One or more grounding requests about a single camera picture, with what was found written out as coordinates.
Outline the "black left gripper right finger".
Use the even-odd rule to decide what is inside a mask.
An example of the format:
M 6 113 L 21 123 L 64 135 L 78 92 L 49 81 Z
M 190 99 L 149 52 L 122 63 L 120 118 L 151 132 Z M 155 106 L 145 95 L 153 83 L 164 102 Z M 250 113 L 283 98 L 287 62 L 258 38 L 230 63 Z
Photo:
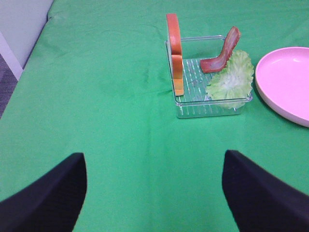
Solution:
M 236 150 L 225 152 L 222 188 L 241 232 L 307 232 L 309 197 Z

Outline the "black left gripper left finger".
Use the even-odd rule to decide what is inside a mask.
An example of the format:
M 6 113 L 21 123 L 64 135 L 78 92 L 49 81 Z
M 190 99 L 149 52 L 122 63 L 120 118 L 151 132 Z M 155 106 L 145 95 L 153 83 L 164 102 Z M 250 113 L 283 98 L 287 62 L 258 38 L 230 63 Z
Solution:
M 61 163 L 0 203 L 2 232 L 71 232 L 87 191 L 83 153 Z

